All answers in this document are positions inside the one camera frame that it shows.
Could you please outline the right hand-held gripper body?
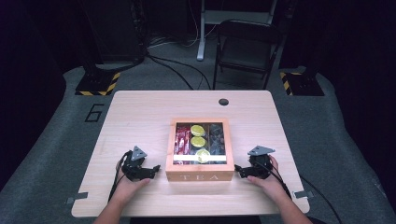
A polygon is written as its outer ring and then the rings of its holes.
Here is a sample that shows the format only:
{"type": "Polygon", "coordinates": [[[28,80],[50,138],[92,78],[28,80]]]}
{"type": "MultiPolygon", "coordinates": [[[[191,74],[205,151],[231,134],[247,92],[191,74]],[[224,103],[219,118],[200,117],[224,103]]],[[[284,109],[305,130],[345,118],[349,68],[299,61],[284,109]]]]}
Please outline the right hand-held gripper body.
{"type": "Polygon", "coordinates": [[[250,162],[251,175],[265,179],[273,169],[269,154],[274,150],[269,147],[255,146],[247,154],[250,162]]]}

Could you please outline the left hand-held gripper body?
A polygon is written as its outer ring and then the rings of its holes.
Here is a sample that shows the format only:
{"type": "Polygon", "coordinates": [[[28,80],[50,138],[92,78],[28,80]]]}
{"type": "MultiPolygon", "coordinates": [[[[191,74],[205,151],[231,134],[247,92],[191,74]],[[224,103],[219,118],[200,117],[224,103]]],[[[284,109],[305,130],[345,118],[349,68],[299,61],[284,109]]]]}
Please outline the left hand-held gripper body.
{"type": "Polygon", "coordinates": [[[121,170],[129,180],[140,180],[143,174],[153,174],[142,167],[146,157],[147,154],[138,146],[134,146],[132,150],[126,153],[121,170]]]}

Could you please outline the pile of clear tea bags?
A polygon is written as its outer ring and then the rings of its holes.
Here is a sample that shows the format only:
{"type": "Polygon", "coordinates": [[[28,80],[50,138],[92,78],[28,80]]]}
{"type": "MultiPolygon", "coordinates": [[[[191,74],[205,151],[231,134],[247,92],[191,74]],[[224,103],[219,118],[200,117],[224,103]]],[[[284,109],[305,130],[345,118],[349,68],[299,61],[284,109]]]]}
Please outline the pile of clear tea bags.
{"type": "Polygon", "coordinates": [[[210,153],[212,155],[224,155],[224,134],[220,124],[211,124],[209,126],[209,143],[210,153]]]}

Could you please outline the wooden box with window lid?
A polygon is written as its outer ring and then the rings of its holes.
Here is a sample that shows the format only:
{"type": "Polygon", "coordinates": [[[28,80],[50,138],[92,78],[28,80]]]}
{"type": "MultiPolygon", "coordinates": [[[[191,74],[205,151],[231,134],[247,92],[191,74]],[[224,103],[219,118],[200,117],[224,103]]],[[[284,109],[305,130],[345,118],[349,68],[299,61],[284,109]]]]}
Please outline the wooden box with window lid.
{"type": "Polygon", "coordinates": [[[234,172],[234,161],[228,120],[219,118],[174,119],[170,124],[165,172],[170,182],[231,181],[234,172]],[[176,126],[178,128],[181,126],[185,127],[186,132],[186,126],[191,128],[195,124],[201,125],[205,129],[205,136],[202,136],[206,140],[205,146],[201,148],[194,147],[190,140],[190,154],[174,156],[176,126]],[[222,126],[225,154],[212,155],[210,153],[209,161],[200,163],[197,161],[195,153],[202,148],[210,152],[209,126],[211,124],[220,124],[222,126]]]}

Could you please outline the person's left hand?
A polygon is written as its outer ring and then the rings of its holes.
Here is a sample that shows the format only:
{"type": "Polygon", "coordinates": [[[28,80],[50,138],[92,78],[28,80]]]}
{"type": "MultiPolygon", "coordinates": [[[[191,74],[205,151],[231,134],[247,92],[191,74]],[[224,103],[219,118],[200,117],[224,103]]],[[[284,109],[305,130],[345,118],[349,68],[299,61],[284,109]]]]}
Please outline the person's left hand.
{"type": "Polygon", "coordinates": [[[149,178],[139,181],[131,181],[118,165],[116,185],[110,201],[119,205],[125,205],[136,195],[136,193],[150,182],[149,178]]]}

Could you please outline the person's right hand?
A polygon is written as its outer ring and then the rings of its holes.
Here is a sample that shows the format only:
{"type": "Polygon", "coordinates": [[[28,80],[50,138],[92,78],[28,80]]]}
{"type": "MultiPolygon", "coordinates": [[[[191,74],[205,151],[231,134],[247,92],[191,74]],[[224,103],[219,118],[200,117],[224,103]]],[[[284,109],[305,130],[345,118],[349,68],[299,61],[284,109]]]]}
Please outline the person's right hand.
{"type": "Polygon", "coordinates": [[[290,200],[288,193],[283,187],[283,180],[277,170],[278,164],[273,156],[269,156],[272,163],[272,173],[265,179],[249,175],[247,180],[252,184],[260,187],[262,191],[271,199],[275,204],[283,203],[290,200]]]}

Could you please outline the black yellow striped stand base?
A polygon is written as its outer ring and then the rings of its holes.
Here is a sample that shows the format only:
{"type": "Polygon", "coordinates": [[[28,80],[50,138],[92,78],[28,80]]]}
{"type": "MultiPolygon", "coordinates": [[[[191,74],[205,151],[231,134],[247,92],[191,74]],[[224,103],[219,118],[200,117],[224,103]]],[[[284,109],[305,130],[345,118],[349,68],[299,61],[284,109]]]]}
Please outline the black yellow striped stand base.
{"type": "Polygon", "coordinates": [[[98,70],[93,74],[86,73],[78,83],[75,95],[110,95],[115,89],[119,77],[119,72],[108,70],[98,70]]]}
{"type": "Polygon", "coordinates": [[[280,73],[287,95],[323,96],[324,92],[315,77],[306,77],[301,73],[280,73]]]}

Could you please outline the black folding chair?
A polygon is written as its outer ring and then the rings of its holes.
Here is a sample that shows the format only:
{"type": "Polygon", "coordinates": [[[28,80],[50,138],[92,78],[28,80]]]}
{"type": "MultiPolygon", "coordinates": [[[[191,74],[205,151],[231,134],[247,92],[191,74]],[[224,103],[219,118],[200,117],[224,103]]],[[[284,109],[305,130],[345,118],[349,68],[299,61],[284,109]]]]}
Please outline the black folding chair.
{"type": "Polygon", "coordinates": [[[265,90],[283,35],[273,25],[256,21],[226,20],[217,30],[217,51],[212,82],[218,83],[218,68],[262,75],[265,90]]]}

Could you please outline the grey metal table bracket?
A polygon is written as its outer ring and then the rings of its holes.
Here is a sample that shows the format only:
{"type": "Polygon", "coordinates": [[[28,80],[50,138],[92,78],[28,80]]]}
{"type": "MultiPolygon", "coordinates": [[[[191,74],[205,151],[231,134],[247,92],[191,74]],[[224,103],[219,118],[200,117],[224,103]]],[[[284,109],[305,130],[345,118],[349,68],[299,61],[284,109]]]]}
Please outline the grey metal table bracket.
{"type": "Polygon", "coordinates": [[[87,197],[88,197],[88,193],[87,192],[80,192],[80,193],[75,194],[74,196],[68,197],[65,200],[65,204],[72,204],[76,200],[86,199],[87,197]]]}
{"type": "Polygon", "coordinates": [[[312,191],[309,190],[301,190],[301,191],[294,191],[292,193],[292,195],[296,198],[296,199],[310,199],[314,197],[314,193],[312,191]]]}

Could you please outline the white desk frame leg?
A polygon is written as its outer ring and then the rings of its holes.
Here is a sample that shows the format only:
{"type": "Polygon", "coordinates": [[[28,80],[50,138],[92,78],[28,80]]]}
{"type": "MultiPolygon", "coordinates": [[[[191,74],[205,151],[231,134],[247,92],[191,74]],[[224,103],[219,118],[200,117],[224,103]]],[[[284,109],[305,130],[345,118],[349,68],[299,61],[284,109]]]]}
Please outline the white desk frame leg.
{"type": "Polygon", "coordinates": [[[205,27],[208,24],[218,25],[226,20],[245,20],[271,23],[276,11],[277,0],[271,0],[268,12],[209,10],[205,8],[205,0],[201,0],[200,38],[196,59],[200,62],[205,57],[205,27]]]}

